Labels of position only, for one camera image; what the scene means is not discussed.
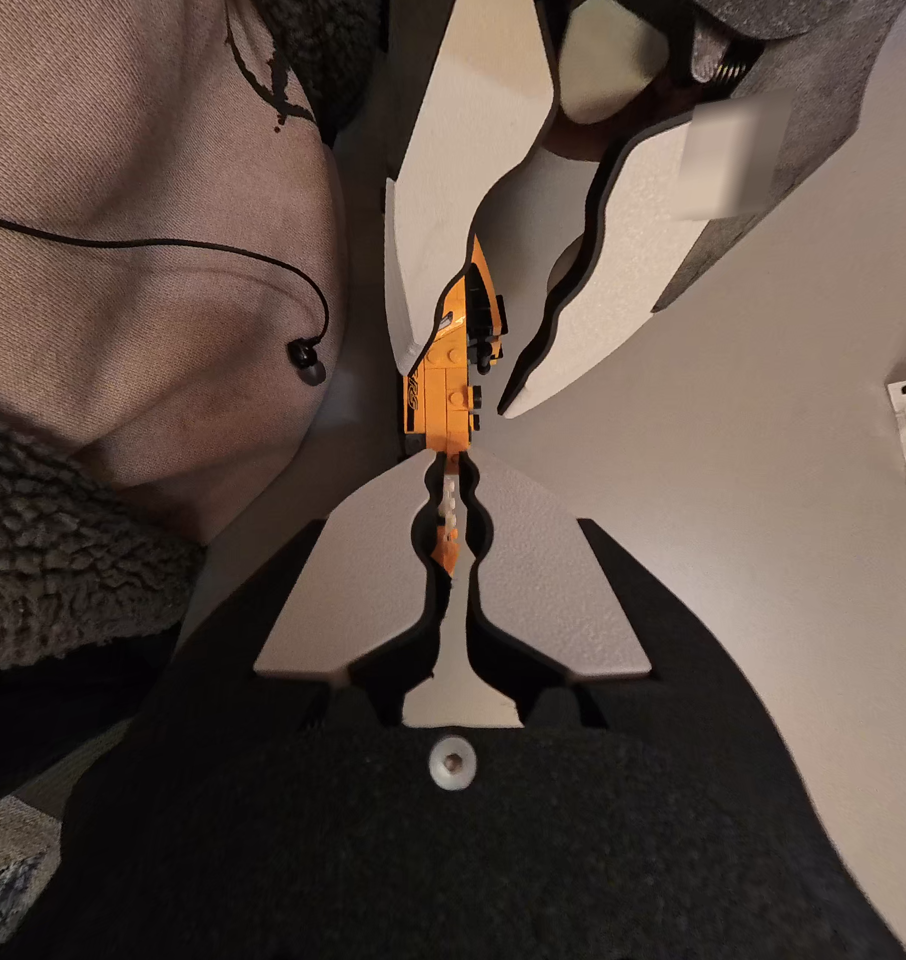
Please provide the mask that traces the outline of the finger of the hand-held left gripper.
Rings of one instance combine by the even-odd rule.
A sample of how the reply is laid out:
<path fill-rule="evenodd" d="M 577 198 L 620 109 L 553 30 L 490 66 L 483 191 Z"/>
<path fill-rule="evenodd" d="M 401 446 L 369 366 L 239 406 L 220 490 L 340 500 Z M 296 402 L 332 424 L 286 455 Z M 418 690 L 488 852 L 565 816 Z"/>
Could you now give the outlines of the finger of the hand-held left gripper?
<path fill-rule="evenodd" d="M 579 250 L 547 294 L 542 322 L 498 404 L 514 419 L 597 366 L 649 319 L 707 226 L 681 218 L 690 120 L 650 126 L 613 147 L 584 202 Z"/>
<path fill-rule="evenodd" d="M 489 192 L 556 111 L 542 2 L 454 2 L 397 177 L 385 186 L 385 307 L 398 373 L 434 342 Z"/>

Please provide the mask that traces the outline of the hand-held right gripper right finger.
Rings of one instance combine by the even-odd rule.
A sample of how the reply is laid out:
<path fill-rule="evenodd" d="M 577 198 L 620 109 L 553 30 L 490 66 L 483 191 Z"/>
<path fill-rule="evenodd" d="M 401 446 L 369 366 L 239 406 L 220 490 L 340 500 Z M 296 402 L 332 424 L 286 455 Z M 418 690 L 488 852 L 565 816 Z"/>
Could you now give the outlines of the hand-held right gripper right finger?
<path fill-rule="evenodd" d="M 481 448 L 460 458 L 473 671 L 526 722 L 541 694 L 651 676 L 651 661 L 574 515 Z"/>

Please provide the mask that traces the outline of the black trousers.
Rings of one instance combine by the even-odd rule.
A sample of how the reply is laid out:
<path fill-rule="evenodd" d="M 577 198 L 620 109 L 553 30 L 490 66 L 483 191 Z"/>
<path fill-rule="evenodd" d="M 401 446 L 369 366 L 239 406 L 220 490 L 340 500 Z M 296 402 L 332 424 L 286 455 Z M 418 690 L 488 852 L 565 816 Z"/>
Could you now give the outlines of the black trousers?
<path fill-rule="evenodd" d="M 0 799 L 132 717 L 168 664 L 181 625 L 0 669 Z"/>

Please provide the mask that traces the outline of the black wired earphone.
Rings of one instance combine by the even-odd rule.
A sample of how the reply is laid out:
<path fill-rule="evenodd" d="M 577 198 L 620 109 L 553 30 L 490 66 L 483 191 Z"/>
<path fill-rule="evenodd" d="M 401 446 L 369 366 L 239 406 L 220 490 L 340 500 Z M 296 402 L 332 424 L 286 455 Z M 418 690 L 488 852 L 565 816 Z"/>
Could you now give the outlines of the black wired earphone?
<path fill-rule="evenodd" d="M 93 239 L 66 235 L 36 226 L 14 222 L 0 217 L 0 231 L 17 234 L 59 246 L 97 251 L 125 251 L 158 248 L 183 248 L 208 251 L 262 263 L 291 274 L 305 282 L 316 295 L 322 309 L 323 325 L 319 333 L 310 337 L 297 337 L 286 343 L 286 354 L 300 379 L 315 388 L 326 381 L 326 366 L 318 357 L 318 348 L 323 343 L 330 327 L 331 310 L 319 284 L 304 270 L 270 254 L 260 253 L 241 246 L 198 241 L 179 237 L 145 237 L 130 239 Z"/>

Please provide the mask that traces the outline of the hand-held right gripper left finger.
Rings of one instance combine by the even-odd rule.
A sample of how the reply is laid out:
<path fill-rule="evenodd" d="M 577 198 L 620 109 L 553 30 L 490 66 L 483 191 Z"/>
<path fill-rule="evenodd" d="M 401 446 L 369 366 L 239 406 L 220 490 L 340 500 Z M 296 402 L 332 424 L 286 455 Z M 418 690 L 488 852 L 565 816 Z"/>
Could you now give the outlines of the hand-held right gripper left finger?
<path fill-rule="evenodd" d="M 431 678 L 451 578 L 433 557 L 446 456 L 423 450 L 333 510 L 254 663 L 268 679 L 362 690 L 386 726 Z"/>

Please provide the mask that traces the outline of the yellow lego car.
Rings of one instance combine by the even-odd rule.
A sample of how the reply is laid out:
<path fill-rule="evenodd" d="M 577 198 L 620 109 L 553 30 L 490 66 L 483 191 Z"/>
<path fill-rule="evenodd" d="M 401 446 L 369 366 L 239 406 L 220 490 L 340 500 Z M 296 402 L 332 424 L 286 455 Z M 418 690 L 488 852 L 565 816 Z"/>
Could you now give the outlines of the yellow lego car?
<path fill-rule="evenodd" d="M 445 456 L 432 558 L 449 575 L 459 558 L 459 458 L 480 429 L 479 378 L 502 359 L 507 331 L 504 299 L 495 290 L 483 247 L 474 238 L 468 266 L 442 302 L 433 344 L 402 379 L 407 453 L 426 449 Z"/>

